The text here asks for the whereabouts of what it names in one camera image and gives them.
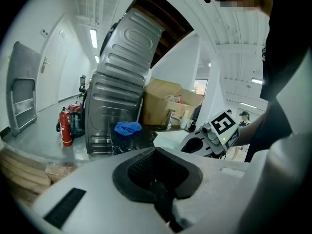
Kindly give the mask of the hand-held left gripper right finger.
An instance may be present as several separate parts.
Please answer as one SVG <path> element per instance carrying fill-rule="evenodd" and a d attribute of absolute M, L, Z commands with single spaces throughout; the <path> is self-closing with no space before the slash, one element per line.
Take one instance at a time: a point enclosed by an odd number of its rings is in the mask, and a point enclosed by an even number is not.
<path fill-rule="evenodd" d="M 165 148 L 170 154 L 196 165 L 203 179 L 188 199 L 175 199 L 173 206 L 183 234 L 237 234 L 241 217 L 238 186 L 249 164 L 220 160 Z"/>

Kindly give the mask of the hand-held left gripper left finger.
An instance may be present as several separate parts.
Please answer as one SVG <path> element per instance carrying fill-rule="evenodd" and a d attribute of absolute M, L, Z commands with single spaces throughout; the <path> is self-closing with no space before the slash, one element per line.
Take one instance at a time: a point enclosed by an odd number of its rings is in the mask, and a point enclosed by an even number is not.
<path fill-rule="evenodd" d="M 33 204 L 41 217 L 73 188 L 86 193 L 62 226 L 68 234 L 169 234 L 153 204 L 129 201 L 113 183 L 120 163 L 143 150 L 98 159 L 82 165 L 42 193 Z"/>

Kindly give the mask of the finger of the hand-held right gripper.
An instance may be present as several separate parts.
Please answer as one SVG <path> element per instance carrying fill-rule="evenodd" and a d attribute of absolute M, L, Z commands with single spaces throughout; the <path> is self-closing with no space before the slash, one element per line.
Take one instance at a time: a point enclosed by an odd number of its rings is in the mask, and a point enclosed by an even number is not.
<path fill-rule="evenodd" d="M 198 152 L 205 151 L 207 142 L 201 132 L 192 132 L 185 136 L 179 145 L 181 152 Z"/>
<path fill-rule="evenodd" d="M 211 150 L 210 146 L 208 145 L 208 143 L 205 140 L 202 140 L 201 143 L 202 143 L 202 147 L 201 147 L 201 149 L 199 149 L 198 151 L 195 152 L 195 155 L 210 156 L 212 153 L 212 150 Z"/>

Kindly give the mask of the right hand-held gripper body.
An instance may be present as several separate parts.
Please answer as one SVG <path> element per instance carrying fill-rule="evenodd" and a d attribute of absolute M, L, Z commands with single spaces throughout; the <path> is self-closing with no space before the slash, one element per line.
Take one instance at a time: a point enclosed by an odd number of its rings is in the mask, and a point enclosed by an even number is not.
<path fill-rule="evenodd" d="M 239 137 L 239 125 L 226 111 L 211 117 L 199 128 L 199 131 L 203 134 L 210 151 L 205 156 L 211 158 L 225 156 Z"/>

